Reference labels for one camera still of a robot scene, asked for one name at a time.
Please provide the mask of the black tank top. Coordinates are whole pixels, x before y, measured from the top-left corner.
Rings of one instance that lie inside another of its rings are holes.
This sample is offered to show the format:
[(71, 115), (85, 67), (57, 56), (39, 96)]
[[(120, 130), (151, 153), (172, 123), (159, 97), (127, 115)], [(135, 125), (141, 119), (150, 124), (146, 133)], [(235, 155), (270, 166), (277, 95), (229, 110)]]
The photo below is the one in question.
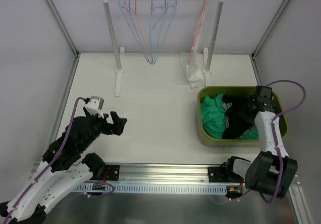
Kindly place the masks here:
[(247, 123), (238, 116), (238, 111), (246, 103), (247, 99), (244, 97), (226, 95), (222, 97), (222, 102), (232, 103), (232, 107), (228, 109), (227, 116), (229, 117), (229, 127), (222, 133), (222, 139), (231, 140), (239, 139), (241, 136), (249, 135), (252, 130), (252, 125)]

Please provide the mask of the grey tank top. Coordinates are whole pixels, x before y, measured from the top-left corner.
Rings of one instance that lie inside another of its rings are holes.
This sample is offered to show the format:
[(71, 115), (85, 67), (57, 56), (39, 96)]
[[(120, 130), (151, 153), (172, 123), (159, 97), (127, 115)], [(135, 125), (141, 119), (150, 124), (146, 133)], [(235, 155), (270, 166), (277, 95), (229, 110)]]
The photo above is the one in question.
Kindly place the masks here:
[(225, 127), (228, 128), (229, 127), (229, 117), (227, 116), (227, 111), (228, 109), (230, 109), (232, 107), (232, 103), (225, 103), (222, 102), (222, 107), (225, 109)]

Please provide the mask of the green tank top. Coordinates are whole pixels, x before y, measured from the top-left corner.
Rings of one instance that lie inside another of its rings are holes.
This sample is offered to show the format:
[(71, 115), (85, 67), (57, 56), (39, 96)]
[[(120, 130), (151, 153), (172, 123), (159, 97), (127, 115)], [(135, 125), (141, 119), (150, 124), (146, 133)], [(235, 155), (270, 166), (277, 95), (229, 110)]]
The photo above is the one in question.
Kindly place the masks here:
[[(215, 139), (222, 139), (225, 130), (225, 109), (222, 107), (222, 97), (219, 94), (214, 98), (205, 97), (201, 103), (201, 119), (204, 130)], [(258, 140), (258, 131), (253, 128), (249, 135), (241, 136), (239, 139), (232, 140)]]

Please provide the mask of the white tank top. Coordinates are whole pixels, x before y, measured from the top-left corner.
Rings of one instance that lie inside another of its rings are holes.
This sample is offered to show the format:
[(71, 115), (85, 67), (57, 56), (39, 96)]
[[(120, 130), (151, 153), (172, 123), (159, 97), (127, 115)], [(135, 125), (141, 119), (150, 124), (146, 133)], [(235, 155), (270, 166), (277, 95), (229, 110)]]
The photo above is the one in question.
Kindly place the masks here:
[(204, 65), (204, 58), (203, 58), (203, 54), (199, 53), (201, 38), (202, 38), (202, 30), (198, 38), (199, 40), (198, 50), (197, 52), (194, 53), (193, 59), (190, 65), (188, 65), (188, 61), (189, 61), (191, 50), (189, 53), (188, 52), (180, 53), (180, 64), (185, 74), (186, 80), (188, 81), (188, 84), (191, 89), (203, 87), (205, 85), (205, 77), (202, 72), (203, 65)]

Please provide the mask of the pink wire hanger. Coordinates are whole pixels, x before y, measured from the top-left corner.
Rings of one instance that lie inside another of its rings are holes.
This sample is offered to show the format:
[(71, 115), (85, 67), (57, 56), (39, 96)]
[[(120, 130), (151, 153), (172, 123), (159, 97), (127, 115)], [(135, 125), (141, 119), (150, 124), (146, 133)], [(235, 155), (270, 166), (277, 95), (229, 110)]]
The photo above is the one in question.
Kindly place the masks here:
[(142, 27), (142, 24), (140, 22), (140, 18), (137, 11), (137, 0), (134, 0), (133, 7), (131, 6), (131, 0), (128, 0), (128, 2), (124, 2), (124, 5), (126, 6), (128, 17), (130, 18), (131, 24), (134, 28), (134, 31), (136, 32), (136, 36), (139, 40), (139, 43), (142, 46), (142, 53), (146, 54), (147, 62), (152, 65), (152, 57), (150, 48), (148, 46), (146, 36), (144, 34), (144, 30)]

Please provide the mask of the light blue wire hanger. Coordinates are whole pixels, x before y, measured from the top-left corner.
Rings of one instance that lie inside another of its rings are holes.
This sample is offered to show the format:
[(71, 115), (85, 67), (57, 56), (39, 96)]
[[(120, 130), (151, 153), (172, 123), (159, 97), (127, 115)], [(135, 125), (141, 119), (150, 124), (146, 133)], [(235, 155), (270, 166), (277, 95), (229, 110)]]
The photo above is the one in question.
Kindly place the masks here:
[(137, 0), (118, 2), (119, 9), (147, 63), (151, 64), (150, 49), (137, 11)]

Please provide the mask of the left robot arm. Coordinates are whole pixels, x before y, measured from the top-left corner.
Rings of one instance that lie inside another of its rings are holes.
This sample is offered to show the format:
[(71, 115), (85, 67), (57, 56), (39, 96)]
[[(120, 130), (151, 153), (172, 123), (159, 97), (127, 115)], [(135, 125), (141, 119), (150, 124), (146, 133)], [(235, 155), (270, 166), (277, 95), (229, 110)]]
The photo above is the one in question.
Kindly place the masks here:
[(76, 117), (60, 138), (49, 145), (26, 187), (11, 201), (1, 203), (5, 223), (43, 223), (47, 214), (79, 184), (103, 179), (105, 162), (95, 153), (81, 155), (100, 135), (123, 133), (126, 118), (112, 111)]

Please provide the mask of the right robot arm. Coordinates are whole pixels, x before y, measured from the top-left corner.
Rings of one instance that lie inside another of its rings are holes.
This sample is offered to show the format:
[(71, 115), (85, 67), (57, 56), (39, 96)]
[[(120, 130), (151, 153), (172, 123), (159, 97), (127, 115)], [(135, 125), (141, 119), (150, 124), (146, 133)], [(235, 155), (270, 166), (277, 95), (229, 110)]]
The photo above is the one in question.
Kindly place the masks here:
[(267, 203), (283, 198), (297, 172), (296, 160), (289, 157), (279, 128), (280, 114), (273, 104), (270, 87), (256, 86), (254, 94), (227, 110), (228, 127), (223, 139), (235, 139), (256, 126), (260, 152), (253, 161), (231, 156), (224, 177), (235, 182), (242, 178), (245, 187), (258, 192)]

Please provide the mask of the olive green plastic basin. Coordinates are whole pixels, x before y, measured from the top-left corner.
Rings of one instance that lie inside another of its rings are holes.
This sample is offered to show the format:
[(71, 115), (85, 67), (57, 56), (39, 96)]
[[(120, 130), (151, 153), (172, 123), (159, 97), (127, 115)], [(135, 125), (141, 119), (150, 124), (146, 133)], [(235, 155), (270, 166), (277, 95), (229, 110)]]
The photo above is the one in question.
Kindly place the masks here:
[[(249, 98), (257, 99), (263, 102), (262, 111), (271, 111), (275, 114), (280, 113), (283, 107), (280, 103), (279, 97), (270, 87), (264, 86), (209, 86), (203, 88), (197, 98), (198, 110), (197, 110), (197, 125), (198, 125), (198, 137), (201, 143), (207, 147), (259, 147), (258, 140), (223, 140), (215, 139), (211, 137), (203, 128), (201, 119), (201, 103), (205, 97), (214, 98), (219, 94), (233, 95), (244, 97), (247, 100)], [(251, 124), (254, 129), (258, 131), (258, 126), (255, 123)]]

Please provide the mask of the white clothes rack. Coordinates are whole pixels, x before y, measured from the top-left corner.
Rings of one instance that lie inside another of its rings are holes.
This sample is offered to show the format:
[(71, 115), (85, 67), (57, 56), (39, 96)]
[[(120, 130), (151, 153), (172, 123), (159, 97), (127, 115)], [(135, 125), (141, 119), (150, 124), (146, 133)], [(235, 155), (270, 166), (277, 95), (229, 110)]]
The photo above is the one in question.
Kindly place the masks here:
[[(111, 43), (112, 43), (112, 47), (113, 47), (113, 53), (114, 53), (115, 61), (116, 61), (116, 68), (115, 68), (116, 82), (115, 82), (114, 95), (116, 97), (119, 97), (121, 95), (122, 79), (123, 79), (123, 75), (125, 73), (125, 68), (124, 68), (125, 48), (119, 47), (117, 44), (116, 35), (114, 32), (113, 22), (112, 22), (112, 18), (111, 18), (109, 0), (102, 0), (102, 1), (103, 1), (105, 14), (106, 14), (107, 25), (108, 25), (108, 29), (109, 29)], [(213, 53), (214, 53), (214, 47), (215, 47), (215, 43), (216, 43), (223, 3), (224, 3), (224, 0), (218, 0), (210, 46), (208, 48), (204, 48), (203, 52), (201, 53), (201, 54), (203, 54), (203, 58), (204, 58), (204, 65), (203, 65), (203, 69), (202, 69), (202, 72), (205, 77), (205, 85), (204, 86), (207, 86), (209, 84), (210, 75), (212, 73), (211, 62), (212, 62), (212, 57), (213, 57)], [(147, 40), (147, 43), (149, 46), (149, 42), (148, 42), (149, 29), (144, 30), (144, 34), (146, 36), (146, 40)]]

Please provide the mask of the aluminium mounting rail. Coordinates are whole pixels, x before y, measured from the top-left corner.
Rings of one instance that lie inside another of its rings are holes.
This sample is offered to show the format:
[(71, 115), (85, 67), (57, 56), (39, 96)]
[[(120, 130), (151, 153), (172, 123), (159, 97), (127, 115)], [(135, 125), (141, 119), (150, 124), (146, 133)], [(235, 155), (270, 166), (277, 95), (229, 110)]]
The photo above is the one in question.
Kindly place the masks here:
[(72, 164), (65, 170), (53, 172), (48, 163), (35, 164), (31, 182), (49, 185), (69, 177), (68, 182), (98, 182), (106, 180), (113, 185), (151, 184), (151, 185), (236, 185), (240, 181), (232, 181), (219, 177), (223, 170), (219, 166), (208, 165), (172, 165), (172, 164), (109, 164), (81, 163)]

